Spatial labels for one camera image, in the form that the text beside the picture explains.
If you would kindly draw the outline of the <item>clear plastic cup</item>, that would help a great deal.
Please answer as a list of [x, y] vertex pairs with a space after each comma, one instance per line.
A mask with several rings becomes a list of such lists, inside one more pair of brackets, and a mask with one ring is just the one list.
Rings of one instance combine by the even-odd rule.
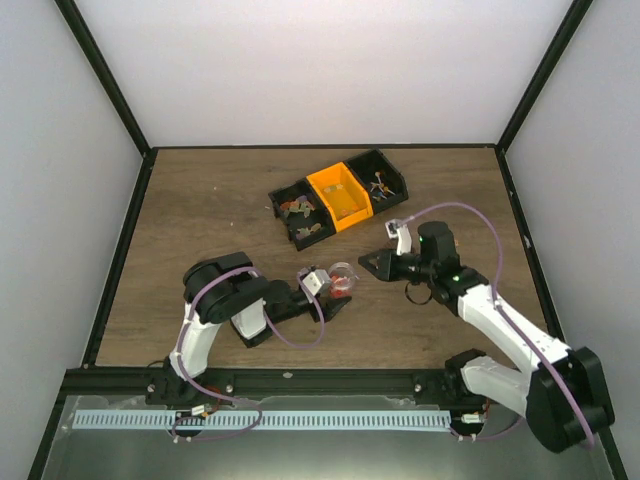
[[331, 279], [329, 295], [333, 299], [350, 297], [359, 276], [355, 268], [347, 262], [336, 262], [328, 271]]

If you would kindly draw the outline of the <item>yellow bin with star candies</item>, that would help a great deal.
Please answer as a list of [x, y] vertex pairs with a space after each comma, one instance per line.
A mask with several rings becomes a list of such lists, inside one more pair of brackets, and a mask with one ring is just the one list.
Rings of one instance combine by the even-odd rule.
[[314, 172], [306, 180], [327, 208], [337, 232], [373, 216], [368, 192], [344, 162]]

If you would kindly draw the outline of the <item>black bin with gummy candies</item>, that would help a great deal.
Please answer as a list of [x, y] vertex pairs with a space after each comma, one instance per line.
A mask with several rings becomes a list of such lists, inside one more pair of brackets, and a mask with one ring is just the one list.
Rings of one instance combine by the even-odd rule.
[[328, 208], [306, 178], [273, 190], [268, 197], [274, 217], [283, 222], [288, 240], [298, 251], [336, 233]]

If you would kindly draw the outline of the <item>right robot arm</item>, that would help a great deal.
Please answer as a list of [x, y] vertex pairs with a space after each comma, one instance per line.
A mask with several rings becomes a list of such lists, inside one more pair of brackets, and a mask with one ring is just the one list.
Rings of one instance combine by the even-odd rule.
[[430, 297], [482, 332], [513, 363], [499, 364], [471, 349], [452, 357], [444, 378], [447, 396], [465, 403], [479, 395], [497, 401], [525, 419], [547, 450], [593, 444], [611, 426], [615, 413], [598, 356], [574, 350], [536, 327], [509, 305], [477, 270], [460, 261], [454, 235], [441, 221], [418, 228], [413, 251], [407, 226], [387, 222], [394, 248], [359, 257], [359, 264], [381, 281], [426, 285]]

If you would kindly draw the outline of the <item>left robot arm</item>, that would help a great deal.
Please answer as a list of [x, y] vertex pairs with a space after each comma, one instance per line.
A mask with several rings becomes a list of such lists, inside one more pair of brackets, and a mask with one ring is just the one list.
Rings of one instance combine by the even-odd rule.
[[150, 405], [196, 402], [204, 392], [203, 375], [220, 328], [228, 323], [244, 345], [253, 348], [284, 321], [308, 315], [324, 326], [346, 306], [349, 294], [334, 298], [324, 269], [304, 268], [296, 288], [269, 280], [244, 252], [201, 261], [183, 277], [184, 318], [176, 344], [159, 371], [149, 378]]

